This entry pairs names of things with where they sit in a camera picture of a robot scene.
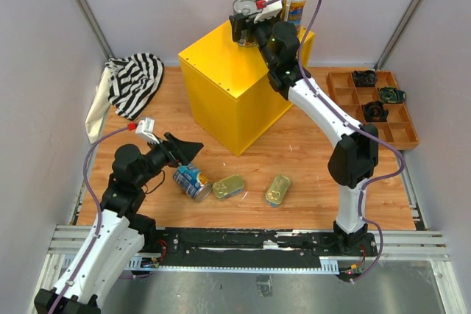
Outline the yellow tall congee can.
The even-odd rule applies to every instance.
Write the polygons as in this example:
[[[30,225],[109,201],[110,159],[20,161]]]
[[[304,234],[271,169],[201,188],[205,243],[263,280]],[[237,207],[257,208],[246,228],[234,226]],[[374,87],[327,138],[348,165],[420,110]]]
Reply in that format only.
[[[295,25],[297,33],[300,33],[302,13],[307,0],[283,0],[281,18]]]

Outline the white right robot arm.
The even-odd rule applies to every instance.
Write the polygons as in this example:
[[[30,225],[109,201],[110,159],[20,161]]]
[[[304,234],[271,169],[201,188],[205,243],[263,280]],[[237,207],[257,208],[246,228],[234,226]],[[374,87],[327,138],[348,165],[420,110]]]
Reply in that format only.
[[[233,42],[254,43],[268,68],[269,84],[299,107],[327,136],[333,153],[327,169],[339,185],[339,211],[333,245],[343,255],[359,249],[367,234],[364,202],[367,183],[378,165],[377,129],[348,115],[303,67],[295,25],[279,17],[257,22],[254,15],[230,15]]]

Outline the blue Progresso soup can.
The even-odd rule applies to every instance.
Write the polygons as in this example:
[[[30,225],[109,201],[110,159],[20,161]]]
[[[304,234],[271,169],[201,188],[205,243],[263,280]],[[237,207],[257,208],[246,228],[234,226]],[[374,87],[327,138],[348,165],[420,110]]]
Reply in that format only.
[[[239,42],[235,42],[240,46],[256,46],[252,31],[253,21],[257,15],[255,1],[256,0],[235,0],[233,2],[233,15],[243,14],[245,16],[245,28],[242,31],[242,37]]]

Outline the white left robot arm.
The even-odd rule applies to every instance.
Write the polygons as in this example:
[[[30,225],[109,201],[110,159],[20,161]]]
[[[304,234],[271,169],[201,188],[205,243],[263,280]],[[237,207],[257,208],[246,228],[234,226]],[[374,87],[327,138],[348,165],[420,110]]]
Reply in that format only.
[[[155,220],[138,214],[146,198],[143,187],[165,167],[189,164],[204,145],[167,132],[163,138],[153,137],[148,146],[146,154],[134,144],[116,150],[107,189],[96,203],[96,220],[52,289],[38,291],[38,313],[100,313],[130,260],[156,247]]]

